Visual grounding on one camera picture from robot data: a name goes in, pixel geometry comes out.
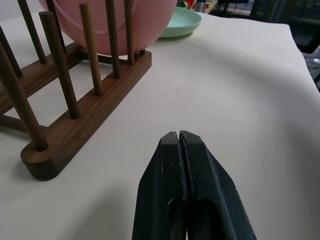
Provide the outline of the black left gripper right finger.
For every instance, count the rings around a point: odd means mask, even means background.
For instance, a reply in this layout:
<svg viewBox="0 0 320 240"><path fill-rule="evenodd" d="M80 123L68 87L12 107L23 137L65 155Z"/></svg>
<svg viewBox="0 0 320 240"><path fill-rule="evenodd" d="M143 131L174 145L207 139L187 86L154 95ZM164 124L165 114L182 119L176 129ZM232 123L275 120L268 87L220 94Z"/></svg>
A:
<svg viewBox="0 0 320 240"><path fill-rule="evenodd" d="M257 240L235 183L200 136L179 133L188 240Z"/></svg>

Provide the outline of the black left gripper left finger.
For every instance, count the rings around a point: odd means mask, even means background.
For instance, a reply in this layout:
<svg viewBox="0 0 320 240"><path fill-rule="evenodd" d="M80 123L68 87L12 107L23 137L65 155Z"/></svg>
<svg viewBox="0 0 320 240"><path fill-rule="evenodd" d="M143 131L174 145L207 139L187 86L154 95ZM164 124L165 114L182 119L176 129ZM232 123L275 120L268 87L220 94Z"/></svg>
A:
<svg viewBox="0 0 320 240"><path fill-rule="evenodd" d="M164 135L137 191L132 240L186 240L186 175L179 138Z"/></svg>

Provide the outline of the wooden dish rack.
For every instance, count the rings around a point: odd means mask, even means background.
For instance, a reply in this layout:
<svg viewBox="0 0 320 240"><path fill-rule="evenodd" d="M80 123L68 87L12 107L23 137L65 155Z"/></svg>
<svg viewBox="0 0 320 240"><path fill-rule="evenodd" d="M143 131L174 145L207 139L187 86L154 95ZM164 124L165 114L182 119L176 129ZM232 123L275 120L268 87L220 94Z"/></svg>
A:
<svg viewBox="0 0 320 240"><path fill-rule="evenodd" d="M17 0L38 61L20 68L0 27L0 126L27 133L20 157L37 180L55 178L131 91L152 64L152 54L134 49L133 0L123 0L127 59L120 59L115 0L104 0L110 54L98 55L88 3L79 5L86 47L65 45L53 0L39 14L50 54L45 55L26 0ZM67 111L41 126L28 97L58 79Z"/></svg>

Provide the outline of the green plate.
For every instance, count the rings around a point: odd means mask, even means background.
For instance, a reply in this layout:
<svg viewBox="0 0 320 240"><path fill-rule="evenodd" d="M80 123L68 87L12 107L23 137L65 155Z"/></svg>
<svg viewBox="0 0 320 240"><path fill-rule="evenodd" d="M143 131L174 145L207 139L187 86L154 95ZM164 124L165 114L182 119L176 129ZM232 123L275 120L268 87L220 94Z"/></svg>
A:
<svg viewBox="0 0 320 240"><path fill-rule="evenodd" d="M178 38L192 34L201 24L202 17L197 12L176 7L160 39Z"/></svg>

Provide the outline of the pink plate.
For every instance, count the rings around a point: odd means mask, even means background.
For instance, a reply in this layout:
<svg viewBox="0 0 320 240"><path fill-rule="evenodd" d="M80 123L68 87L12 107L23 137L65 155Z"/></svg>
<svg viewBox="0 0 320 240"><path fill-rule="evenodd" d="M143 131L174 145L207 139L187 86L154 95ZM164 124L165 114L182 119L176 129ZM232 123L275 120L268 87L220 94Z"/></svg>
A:
<svg viewBox="0 0 320 240"><path fill-rule="evenodd" d="M165 31L178 0L113 0L119 55L127 55L125 3L131 2L133 50L139 52L152 45ZM61 30L73 41L86 47L79 5L90 7L96 49L111 53L106 0L53 0Z"/></svg>

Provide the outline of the silver metal cup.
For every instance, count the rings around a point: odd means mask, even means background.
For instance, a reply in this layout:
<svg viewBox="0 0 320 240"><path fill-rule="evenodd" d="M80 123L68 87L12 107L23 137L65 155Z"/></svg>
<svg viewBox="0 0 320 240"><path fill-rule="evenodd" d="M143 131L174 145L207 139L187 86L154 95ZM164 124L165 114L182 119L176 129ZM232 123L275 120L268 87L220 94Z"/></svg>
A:
<svg viewBox="0 0 320 240"><path fill-rule="evenodd" d="M205 13L206 6L207 6L206 0L196 0L195 11L198 13Z"/></svg>

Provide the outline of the black office chair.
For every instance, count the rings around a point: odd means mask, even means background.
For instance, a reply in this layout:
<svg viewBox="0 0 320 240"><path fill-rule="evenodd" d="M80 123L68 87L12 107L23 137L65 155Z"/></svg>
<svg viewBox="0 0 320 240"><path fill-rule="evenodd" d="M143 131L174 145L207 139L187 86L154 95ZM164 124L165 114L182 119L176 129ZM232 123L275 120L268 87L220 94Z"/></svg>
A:
<svg viewBox="0 0 320 240"><path fill-rule="evenodd" d="M320 46L320 0L254 0L249 18L288 25L303 53L312 54Z"/></svg>

